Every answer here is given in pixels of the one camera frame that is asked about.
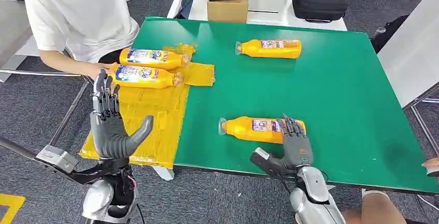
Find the bottle label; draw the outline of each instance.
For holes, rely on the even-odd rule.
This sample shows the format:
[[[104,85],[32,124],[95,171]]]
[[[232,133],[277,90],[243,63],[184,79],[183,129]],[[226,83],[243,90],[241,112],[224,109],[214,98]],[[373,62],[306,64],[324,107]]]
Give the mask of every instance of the bottle label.
[[[281,40],[261,40],[262,48],[283,48],[284,42]]]
[[[284,39],[284,40],[261,40],[262,48],[294,48],[298,45],[298,40]]]
[[[252,120],[252,130],[254,131],[273,131],[280,132],[281,127],[277,121],[264,120],[264,119],[253,119]]]
[[[127,55],[129,63],[163,63],[166,60],[168,60],[167,51],[130,49]]]
[[[157,76],[158,69],[130,65],[120,65],[115,73],[116,80],[124,82],[156,81]]]

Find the laptop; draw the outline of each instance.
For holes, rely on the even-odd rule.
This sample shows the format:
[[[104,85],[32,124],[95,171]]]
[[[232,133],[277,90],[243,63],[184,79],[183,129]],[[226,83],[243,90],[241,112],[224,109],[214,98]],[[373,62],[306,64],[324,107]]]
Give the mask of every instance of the laptop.
[[[174,19],[189,19],[189,13],[192,8],[192,2],[194,2],[194,0],[181,0],[180,10],[175,15]]]

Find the orange bottle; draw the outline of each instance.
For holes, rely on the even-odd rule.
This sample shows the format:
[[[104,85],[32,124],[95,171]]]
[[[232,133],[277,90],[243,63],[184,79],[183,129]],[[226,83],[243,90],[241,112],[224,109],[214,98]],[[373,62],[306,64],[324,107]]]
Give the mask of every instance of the orange bottle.
[[[296,120],[296,122],[302,126],[304,133],[306,133],[305,123],[300,120]],[[282,132],[276,119],[242,116],[227,121],[221,118],[218,123],[218,133],[220,135],[233,135],[241,140],[282,144]]]
[[[257,40],[236,42],[236,53],[250,57],[298,58],[302,50],[300,40]]]
[[[186,66],[190,62],[188,54],[176,54],[170,51],[140,50],[126,48],[120,55],[122,65],[135,65],[172,70]]]
[[[164,69],[115,64],[110,68],[113,82],[120,86],[140,88],[165,88],[183,83],[181,72],[170,73]]]

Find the bottle cap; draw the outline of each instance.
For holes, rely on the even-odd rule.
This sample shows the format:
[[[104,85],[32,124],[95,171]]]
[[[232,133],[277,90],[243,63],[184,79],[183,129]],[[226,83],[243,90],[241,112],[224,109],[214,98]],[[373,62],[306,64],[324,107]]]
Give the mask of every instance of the bottle cap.
[[[239,41],[236,42],[235,54],[236,55],[242,54],[242,43]]]
[[[183,73],[177,72],[174,74],[174,77],[172,78],[172,84],[174,86],[180,86],[183,84]]]
[[[227,133],[227,120],[220,118],[218,122],[218,134],[225,135]]]
[[[181,55],[181,65],[183,67],[186,67],[190,61],[191,61],[191,57],[189,57],[187,53],[183,53],[183,55]]]

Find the black case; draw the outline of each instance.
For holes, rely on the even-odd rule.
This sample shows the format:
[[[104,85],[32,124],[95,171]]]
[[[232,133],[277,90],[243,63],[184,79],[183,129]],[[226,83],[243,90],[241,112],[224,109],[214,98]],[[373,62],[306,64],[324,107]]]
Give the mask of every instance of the black case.
[[[347,6],[346,0],[292,0],[296,17],[311,22],[338,20],[345,15]]]

